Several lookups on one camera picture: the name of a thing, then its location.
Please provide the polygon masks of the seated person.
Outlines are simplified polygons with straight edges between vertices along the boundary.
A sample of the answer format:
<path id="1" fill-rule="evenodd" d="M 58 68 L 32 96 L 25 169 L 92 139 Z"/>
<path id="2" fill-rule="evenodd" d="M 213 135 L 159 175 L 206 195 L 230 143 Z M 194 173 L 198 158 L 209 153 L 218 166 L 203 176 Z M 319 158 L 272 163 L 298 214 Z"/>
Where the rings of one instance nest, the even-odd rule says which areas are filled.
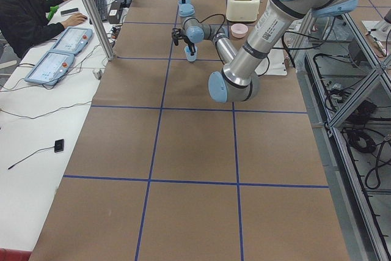
<path id="1" fill-rule="evenodd" d="M 66 20 L 49 23 L 50 8 L 67 0 L 1 0 L 1 33 L 21 59 L 34 46 L 49 41 L 87 16 L 74 13 Z"/>

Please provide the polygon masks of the small black square device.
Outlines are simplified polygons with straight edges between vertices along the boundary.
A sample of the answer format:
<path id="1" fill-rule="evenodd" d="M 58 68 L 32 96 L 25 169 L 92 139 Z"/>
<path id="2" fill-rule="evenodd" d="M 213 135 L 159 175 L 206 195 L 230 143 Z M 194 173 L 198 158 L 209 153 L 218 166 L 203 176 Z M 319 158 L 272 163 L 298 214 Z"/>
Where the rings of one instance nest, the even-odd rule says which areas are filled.
<path id="1" fill-rule="evenodd" d="M 55 140 L 55 142 L 54 142 L 54 152 L 55 153 L 63 152 L 64 151 L 64 144 L 65 144 L 65 140 L 64 139 Z"/>

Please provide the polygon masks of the light blue cup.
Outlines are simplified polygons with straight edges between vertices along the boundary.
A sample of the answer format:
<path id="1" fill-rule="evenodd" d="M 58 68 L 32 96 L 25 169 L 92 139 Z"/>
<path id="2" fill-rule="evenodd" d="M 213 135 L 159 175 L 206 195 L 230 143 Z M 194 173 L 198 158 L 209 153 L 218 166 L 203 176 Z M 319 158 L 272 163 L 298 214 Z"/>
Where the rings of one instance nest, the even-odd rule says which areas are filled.
<path id="1" fill-rule="evenodd" d="M 178 14 L 181 17 L 190 17 L 195 14 L 195 8 L 191 0 L 178 1 Z"/>
<path id="2" fill-rule="evenodd" d="M 194 49 L 195 52 L 192 53 L 189 46 L 186 45 L 184 48 L 185 56 L 188 62 L 195 62 L 197 59 L 198 47 L 195 46 Z"/>

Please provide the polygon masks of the teach pendant far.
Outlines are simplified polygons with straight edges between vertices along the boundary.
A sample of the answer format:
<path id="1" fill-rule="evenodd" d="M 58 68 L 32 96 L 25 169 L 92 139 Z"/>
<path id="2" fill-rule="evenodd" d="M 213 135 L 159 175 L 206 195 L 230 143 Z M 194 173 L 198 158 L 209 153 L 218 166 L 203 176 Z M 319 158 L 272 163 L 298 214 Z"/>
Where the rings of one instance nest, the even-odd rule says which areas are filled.
<path id="1" fill-rule="evenodd" d="M 51 47 L 51 51 L 77 56 L 87 46 L 93 36 L 89 28 L 68 27 Z"/>

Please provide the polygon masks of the teach pendant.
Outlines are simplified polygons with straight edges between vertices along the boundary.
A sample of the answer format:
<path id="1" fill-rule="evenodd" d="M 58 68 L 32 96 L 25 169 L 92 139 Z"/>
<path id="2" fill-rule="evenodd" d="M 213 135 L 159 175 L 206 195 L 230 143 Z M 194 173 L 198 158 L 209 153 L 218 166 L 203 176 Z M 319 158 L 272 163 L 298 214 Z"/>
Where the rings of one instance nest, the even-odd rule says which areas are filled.
<path id="1" fill-rule="evenodd" d="M 87 46 L 93 36 L 89 28 L 68 27 L 51 47 L 51 51 L 77 56 Z"/>
<path id="2" fill-rule="evenodd" d="M 75 55 L 48 51 L 25 76 L 27 83 L 54 86 L 62 79 L 73 65 Z"/>

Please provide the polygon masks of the teach pendant near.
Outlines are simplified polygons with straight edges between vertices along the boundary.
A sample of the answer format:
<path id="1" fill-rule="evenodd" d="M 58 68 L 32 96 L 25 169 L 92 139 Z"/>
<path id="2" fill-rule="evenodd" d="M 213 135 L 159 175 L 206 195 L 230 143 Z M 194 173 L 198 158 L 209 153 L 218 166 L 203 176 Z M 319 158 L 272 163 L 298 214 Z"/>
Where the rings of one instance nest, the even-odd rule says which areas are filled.
<path id="1" fill-rule="evenodd" d="M 25 76 L 27 83 L 54 86 L 62 79 L 73 65 L 75 55 L 48 51 Z"/>

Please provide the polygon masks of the pink bowl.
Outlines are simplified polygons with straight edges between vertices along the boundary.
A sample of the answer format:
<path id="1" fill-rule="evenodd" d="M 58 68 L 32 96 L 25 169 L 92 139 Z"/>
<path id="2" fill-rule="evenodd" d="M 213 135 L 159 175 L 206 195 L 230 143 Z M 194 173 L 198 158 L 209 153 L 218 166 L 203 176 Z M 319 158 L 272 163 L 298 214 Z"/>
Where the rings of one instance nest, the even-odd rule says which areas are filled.
<path id="1" fill-rule="evenodd" d="M 232 36 L 238 39 L 244 38 L 249 31 L 249 28 L 242 23 L 235 23 L 231 25 L 230 29 Z"/>

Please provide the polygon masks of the black keyboard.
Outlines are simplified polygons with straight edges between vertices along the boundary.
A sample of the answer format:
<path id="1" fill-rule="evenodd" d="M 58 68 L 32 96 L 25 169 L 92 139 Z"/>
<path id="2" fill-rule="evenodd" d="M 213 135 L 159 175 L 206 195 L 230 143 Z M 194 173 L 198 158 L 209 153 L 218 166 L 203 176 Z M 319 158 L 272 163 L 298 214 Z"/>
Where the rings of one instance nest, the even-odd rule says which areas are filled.
<path id="1" fill-rule="evenodd" d="M 93 0 L 95 7 L 97 8 L 98 14 L 102 22 L 107 22 L 108 20 L 108 5 L 107 0 Z"/>

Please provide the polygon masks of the cream toaster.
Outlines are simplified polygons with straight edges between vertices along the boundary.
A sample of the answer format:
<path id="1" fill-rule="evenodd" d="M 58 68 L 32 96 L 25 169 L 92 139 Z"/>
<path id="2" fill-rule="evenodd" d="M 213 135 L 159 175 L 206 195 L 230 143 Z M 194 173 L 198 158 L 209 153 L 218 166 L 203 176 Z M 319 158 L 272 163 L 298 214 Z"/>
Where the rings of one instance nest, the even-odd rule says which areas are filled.
<path id="1" fill-rule="evenodd" d="M 258 18 L 260 0 L 227 0 L 226 18 L 231 22 L 254 22 Z"/>

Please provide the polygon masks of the black smartphone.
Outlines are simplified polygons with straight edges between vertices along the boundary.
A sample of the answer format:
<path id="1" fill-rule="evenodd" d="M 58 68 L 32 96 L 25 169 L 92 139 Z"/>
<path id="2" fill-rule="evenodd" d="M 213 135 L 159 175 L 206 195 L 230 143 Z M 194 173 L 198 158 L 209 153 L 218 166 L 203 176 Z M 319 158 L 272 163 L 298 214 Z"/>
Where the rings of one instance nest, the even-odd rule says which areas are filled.
<path id="1" fill-rule="evenodd" d="M 64 16 L 71 15 L 71 14 L 74 14 L 74 13 L 77 13 L 77 12 L 79 12 L 78 8 L 72 8 L 72 9 L 67 9 L 67 10 L 61 10 L 60 11 L 60 15 L 62 17 L 64 17 Z"/>

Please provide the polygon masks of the aluminium frame post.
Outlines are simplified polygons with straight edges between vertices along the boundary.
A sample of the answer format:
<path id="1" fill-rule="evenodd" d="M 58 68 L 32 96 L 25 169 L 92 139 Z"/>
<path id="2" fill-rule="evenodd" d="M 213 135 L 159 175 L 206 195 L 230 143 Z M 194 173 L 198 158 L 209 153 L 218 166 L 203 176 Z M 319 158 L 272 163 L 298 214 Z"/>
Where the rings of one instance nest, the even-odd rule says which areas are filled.
<path id="1" fill-rule="evenodd" d="M 103 22 L 98 14 L 98 10 L 95 6 L 95 2 L 93 0 L 82 0 L 84 7 L 87 10 L 87 14 L 89 19 L 92 21 L 92 25 L 95 30 L 95 34 L 97 35 L 100 45 L 106 55 L 108 61 L 113 60 L 114 52 L 112 46 L 109 42 L 108 35 L 104 29 Z"/>

